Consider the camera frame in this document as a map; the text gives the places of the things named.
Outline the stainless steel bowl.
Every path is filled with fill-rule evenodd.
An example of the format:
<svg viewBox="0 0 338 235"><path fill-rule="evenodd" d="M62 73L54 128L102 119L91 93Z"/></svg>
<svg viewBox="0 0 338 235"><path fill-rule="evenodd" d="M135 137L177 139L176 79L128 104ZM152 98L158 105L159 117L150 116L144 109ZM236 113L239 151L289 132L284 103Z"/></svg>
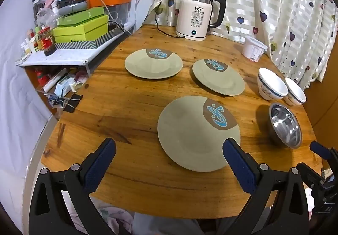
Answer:
<svg viewBox="0 0 338 235"><path fill-rule="evenodd" d="M288 107L272 103L267 121L269 136L278 146L298 149L302 142L302 132L296 116Z"/></svg>

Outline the small white blue-striped bowl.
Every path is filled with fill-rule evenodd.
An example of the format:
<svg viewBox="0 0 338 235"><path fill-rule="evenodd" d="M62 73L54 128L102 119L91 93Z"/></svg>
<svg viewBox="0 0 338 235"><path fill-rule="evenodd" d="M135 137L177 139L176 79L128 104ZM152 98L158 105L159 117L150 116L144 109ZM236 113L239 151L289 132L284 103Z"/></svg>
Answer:
<svg viewBox="0 0 338 235"><path fill-rule="evenodd" d="M286 77L285 84L288 88L288 94L283 99L288 105L299 106L307 101L304 91L292 79Z"/></svg>

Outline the large white blue-striped bowl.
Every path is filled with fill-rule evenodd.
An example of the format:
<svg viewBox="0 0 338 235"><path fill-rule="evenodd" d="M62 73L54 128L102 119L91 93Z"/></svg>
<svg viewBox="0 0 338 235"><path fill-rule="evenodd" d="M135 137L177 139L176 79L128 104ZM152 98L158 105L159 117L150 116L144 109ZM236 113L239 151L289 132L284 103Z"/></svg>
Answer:
<svg viewBox="0 0 338 235"><path fill-rule="evenodd" d="M288 94L284 81L267 68L259 68L257 85L259 94L267 101L283 99Z"/></svg>

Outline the green whale plate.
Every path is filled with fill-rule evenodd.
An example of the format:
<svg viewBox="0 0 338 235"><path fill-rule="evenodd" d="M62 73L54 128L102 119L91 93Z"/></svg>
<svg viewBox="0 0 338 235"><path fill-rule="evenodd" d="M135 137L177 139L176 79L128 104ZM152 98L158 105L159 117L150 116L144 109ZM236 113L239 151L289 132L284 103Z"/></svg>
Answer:
<svg viewBox="0 0 338 235"><path fill-rule="evenodd" d="M226 63L213 59L198 60L193 64L192 72L200 83L221 95L237 96L245 90L244 79Z"/></svg>
<svg viewBox="0 0 338 235"><path fill-rule="evenodd" d="M223 143L239 145L238 122L224 104L202 96L184 96L169 103L158 119L158 139L172 161L195 172L227 166Z"/></svg>
<svg viewBox="0 0 338 235"><path fill-rule="evenodd" d="M126 58L124 64L130 74L148 80L172 77L183 68L183 61L176 53L162 48L137 50Z"/></svg>

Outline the black binder clip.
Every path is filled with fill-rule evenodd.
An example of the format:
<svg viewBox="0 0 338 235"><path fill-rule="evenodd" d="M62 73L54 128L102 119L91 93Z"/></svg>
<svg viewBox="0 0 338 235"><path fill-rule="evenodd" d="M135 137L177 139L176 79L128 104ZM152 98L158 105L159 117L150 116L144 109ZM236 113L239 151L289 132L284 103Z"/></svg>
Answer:
<svg viewBox="0 0 338 235"><path fill-rule="evenodd" d="M57 107L57 109L61 109L62 111L66 111L68 113L74 113L82 98L83 95L77 94L72 94L71 97L57 97L51 95L49 102L52 106Z"/></svg>

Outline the white plastic tub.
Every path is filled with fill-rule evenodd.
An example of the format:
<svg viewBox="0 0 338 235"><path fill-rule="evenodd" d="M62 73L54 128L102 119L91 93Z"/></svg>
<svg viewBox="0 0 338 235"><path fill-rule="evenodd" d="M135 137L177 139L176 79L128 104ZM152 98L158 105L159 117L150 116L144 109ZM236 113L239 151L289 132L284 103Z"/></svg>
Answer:
<svg viewBox="0 0 338 235"><path fill-rule="evenodd" d="M258 62L261 56L267 51L267 46L251 36L245 37L242 55L253 62Z"/></svg>

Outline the heart pattern curtain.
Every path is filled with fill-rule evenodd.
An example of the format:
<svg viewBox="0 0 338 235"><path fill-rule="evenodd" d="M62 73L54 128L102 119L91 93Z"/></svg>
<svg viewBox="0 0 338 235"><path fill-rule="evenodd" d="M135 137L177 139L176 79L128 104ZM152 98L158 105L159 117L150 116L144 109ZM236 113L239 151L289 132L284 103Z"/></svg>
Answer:
<svg viewBox="0 0 338 235"><path fill-rule="evenodd" d="M255 37L285 76L306 89L322 81L337 36L333 0L226 0L222 25L212 34L236 42ZM181 0L156 0L159 24L174 26Z"/></svg>

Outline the white side shelf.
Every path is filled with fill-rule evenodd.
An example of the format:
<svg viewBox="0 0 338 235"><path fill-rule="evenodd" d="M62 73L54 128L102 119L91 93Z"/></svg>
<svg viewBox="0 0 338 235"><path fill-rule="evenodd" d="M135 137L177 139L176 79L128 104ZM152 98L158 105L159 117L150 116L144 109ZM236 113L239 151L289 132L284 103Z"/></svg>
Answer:
<svg viewBox="0 0 338 235"><path fill-rule="evenodd" d="M119 33L97 49L57 49L50 56L44 52L32 53L23 63L16 66L23 68L38 66L84 66L87 73L93 71L110 55L110 53L127 38L125 33Z"/></svg>

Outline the red labelled jar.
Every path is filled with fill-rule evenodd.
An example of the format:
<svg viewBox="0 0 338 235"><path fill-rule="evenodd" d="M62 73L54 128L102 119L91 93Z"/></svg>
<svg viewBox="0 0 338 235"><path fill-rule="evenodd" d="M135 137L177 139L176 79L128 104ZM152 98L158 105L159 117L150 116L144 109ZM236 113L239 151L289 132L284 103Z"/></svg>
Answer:
<svg viewBox="0 0 338 235"><path fill-rule="evenodd" d="M56 51L56 45L50 26L43 26L39 31L38 36L45 56L52 55Z"/></svg>

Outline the chevron pattern tray box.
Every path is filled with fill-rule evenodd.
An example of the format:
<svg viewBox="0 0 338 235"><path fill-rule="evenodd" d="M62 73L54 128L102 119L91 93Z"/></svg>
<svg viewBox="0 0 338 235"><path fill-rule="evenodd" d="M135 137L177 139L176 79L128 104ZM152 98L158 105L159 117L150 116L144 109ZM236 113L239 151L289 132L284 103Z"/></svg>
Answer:
<svg viewBox="0 0 338 235"><path fill-rule="evenodd" d="M57 49L97 49L99 46L101 46L105 42L113 39L118 34L123 33L123 29L124 28L120 28L119 26L115 26L112 30L108 30L108 33L99 37L96 40L56 43L56 48Z"/></svg>

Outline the lime green box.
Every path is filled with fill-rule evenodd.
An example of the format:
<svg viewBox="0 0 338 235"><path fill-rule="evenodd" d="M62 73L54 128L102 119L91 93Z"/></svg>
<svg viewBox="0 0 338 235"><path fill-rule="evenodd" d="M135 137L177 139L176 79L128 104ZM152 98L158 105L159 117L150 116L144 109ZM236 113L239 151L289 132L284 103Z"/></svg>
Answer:
<svg viewBox="0 0 338 235"><path fill-rule="evenodd" d="M77 26L58 26L53 29L56 43L93 41L108 33L108 16L102 15Z"/></svg>

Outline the white electric kettle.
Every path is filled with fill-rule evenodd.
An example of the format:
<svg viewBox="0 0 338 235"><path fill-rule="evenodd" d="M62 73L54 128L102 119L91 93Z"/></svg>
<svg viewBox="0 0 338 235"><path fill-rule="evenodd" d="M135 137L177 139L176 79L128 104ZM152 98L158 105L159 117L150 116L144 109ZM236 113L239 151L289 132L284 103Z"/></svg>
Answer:
<svg viewBox="0 0 338 235"><path fill-rule="evenodd" d="M218 16L211 22L213 2L219 3ZM226 0L181 0L175 33L193 41L206 39L209 29L218 28L225 16Z"/></svg>

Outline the dark green flat box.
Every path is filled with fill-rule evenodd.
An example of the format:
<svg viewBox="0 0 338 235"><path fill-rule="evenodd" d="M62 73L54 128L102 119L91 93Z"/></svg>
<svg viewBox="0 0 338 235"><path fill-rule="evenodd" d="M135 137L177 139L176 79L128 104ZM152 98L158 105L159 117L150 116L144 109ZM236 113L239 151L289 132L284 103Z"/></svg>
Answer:
<svg viewBox="0 0 338 235"><path fill-rule="evenodd" d="M58 26L76 26L104 14L103 7L90 8L72 15L62 16L57 19Z"/></svg>

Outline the grey pouch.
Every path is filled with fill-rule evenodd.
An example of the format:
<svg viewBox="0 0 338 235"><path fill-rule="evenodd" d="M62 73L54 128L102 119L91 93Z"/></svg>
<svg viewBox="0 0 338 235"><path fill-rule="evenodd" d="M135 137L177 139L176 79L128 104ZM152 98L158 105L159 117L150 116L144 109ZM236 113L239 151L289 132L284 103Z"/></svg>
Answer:
<svg viewBox="0 0 338 235"><path fill-rule="evenodd" d="M59 15L61 16L67 16L71 15L77 12L85 11L88 8L88 5L85 1L74 3L74 4L68 4L61 6L59 8Z"/></svg>

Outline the orange lid storage bin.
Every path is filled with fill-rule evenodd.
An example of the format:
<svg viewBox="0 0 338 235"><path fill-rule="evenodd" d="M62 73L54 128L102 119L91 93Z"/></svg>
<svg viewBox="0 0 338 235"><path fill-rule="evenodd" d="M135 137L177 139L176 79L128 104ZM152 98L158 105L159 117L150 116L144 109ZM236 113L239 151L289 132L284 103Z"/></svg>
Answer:
<svg viewBox="0 0 338 235"><path fill-rule="evenodd" d="M89 8L103 7L107 15L119 24L125 24L129 18L131 0L86 0Z"/></svg>

